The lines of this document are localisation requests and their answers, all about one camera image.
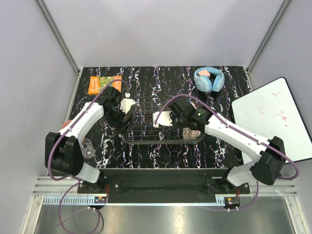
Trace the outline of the beige patterned bowl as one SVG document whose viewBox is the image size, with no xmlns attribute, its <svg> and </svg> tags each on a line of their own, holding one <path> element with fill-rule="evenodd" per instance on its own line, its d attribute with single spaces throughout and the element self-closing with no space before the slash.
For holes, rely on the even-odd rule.
<svg viewBox="0 0 312 234">
<path fill-rule="evenodd" d="M 201 132 L 198 130 L 191 130 L 190 128 L 183 128 L 182 137 L 184 140 L 194 140 L 200 136 Z"/>
</svg>

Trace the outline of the wire dish rack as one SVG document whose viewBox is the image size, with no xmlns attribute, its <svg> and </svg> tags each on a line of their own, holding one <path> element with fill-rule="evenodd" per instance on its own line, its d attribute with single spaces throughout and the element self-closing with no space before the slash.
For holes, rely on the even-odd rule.
<svg viewBox="0 0 312 234">
<path fill-rule="evenodd" d="M 204 138 L 201 133 L 197 139 L 184 140 L 183 129 L 173 126 L 153 126 L 153 113 L 160 111 L 162 106 L 173 96 L 136 97 L 136 105 L 130 110 L 133 120 L 124 134 L 127 144 L 195 144 Z"/>
</svg>

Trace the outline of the small pink cup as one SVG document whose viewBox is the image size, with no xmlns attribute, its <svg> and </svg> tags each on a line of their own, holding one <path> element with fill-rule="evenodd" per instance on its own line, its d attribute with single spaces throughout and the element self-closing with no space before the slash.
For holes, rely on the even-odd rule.
<svg viewBox="0 0 312 234">
<path fill-rule="evenodd" d="M 64 129 L 66 126 L 68 126 L 71 123 L 71 120 L 66 121 L 65 123 L 63 123 L 61 129 Z"/>
</svg>

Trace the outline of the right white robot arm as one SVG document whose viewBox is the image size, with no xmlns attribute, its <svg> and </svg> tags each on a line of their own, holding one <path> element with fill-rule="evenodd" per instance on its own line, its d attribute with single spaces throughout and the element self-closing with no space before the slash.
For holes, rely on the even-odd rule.
<svg viewBox="0 0 312 234">
<path fill-rule="evenodd" d="M 220 114 L 196 107 L 184 97 L 178 97 L 168 108 L 179 126 L 214 136 L 251 159 L 249 163 L 227 170 L 221 181 L 223 191 L 233 193 L 240 185 L 255 180 L 265 185 L 274 185 L 285 164 L 285 159 L 281 156 L 285 152 L 282 139 L 277 136 L 268 139 L 255 135 Z"/>
</svg>

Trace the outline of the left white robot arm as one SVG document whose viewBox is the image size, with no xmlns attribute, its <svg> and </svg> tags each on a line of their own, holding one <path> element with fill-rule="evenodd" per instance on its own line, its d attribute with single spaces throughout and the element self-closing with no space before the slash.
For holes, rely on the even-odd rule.
<svg viewBox="0 0 312 234">
<path fill-rule="evenodd" d="M 86 134 L 100 119 L 120 133 L 126 129 L 132 116 L 129 111 L 136 102 L 129 94 L 122 97 L 121 92 L 109 86 L 102 94 L 88 97 L 81 111 L 63 129 L 50 132 L 45 138 L 45 167 L 51 175 L 53 171 L 88 182 L 94 193 L 105 188 L 100 170 L 84 161 L 81 145 Z"/>
</svg>

